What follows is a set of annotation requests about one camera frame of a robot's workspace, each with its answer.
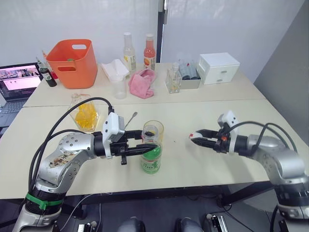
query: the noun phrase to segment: perfume bottle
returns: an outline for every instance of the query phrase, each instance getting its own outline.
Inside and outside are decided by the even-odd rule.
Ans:
[[[171,69],[168,69],[168,74],[165,80],[166,87],[169,93],[179,93],[182,77],[179,73],[179,64],[173,63]]]

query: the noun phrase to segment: basket handle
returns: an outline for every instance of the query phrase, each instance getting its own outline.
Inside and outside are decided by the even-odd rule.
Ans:
[[[87,45],[86,44],[79,44],[79,43],[74,43],[71,45],[73,50],[86,50]]]
[[[74,66],[58,66],[59,72],[76,72],[76,68]]]

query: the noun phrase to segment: green cable tie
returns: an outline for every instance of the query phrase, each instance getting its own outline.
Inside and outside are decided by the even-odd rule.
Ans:
[[[30,195],[29,193],[27,193],[26,195],[26,198],[31,201],[31,202],[34,202],[36,204],[39,205],[39,208],[42,209],[42,210],[45,210],[46,207],[48,206],[54,206],[54,205],[58,205],[58,204],[62,204],[63,203],[63,200],[59,200],[59,201],[54,201],[54,202],[49,202],[49,201],[42,201],[32,195]]]

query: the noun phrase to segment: laptop screen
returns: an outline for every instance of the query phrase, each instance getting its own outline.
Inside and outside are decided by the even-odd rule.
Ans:
[[[35,63],[0,67],[0,92],[6,101],[27,99],[41,82]]]

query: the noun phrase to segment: white table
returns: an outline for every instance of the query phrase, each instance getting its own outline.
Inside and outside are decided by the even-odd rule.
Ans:
[[[178,94],[169,94],[165,86],[167,69],[169,63],[157,63],[157,79],[153,82],[154,96],[148,99],[141,99],[129,93],[122,100],[112,95],[111,83],[103,69],[98,65],[98,74],[95,83],[87,89],[67,89],[57,80],[56,87],[49,87],[46,81],[42,81],[24,107],[32,106],[59,106],[70,105],[73,93],[86,93],[92,97],[107,98],[112,104],[140,104],[140,103],[163,103],[163,102],[206,102],[225,100],[248,100],[265,99],[261,92],[250,82],[240,71],[236,73],[232,82],[218,85],[200,84],[198,89],[182,89]]]
[[[97,130],[100,130],[107,115],[107,106],[97,107],[103,115],[97,126]],[[0,140],[0,199],[25,196],[32,156],[67,108],[26,107],[17,115]],[[146,174],[140,167],[138,156],[128,157],[128,164],[124,166],[120,164],[120,157],[89,160],[81,167],[68,195],[268,180],[263,167],[254,160],[218,154],[189,141],[189,133],[198,129],[218,130],[218,116],[229,109],[234,111],[239,121],[271,121],[281,125],[294,139],[309,172],[308,146],[267,100],[118,104],[115,105],[115,112],[125,118],[125,123],[133,112],[138,112],[127,130],[142,129],[144,122],[151,119],[164,124],[163,157],[159,172]],[[57,130],[76,128],[73,120],[67,117]],[[243,126],[239,133],[259,134],[260,130],[257,126]],[[60,138],[58,136],[48,144],[45,157],[54,151]]]

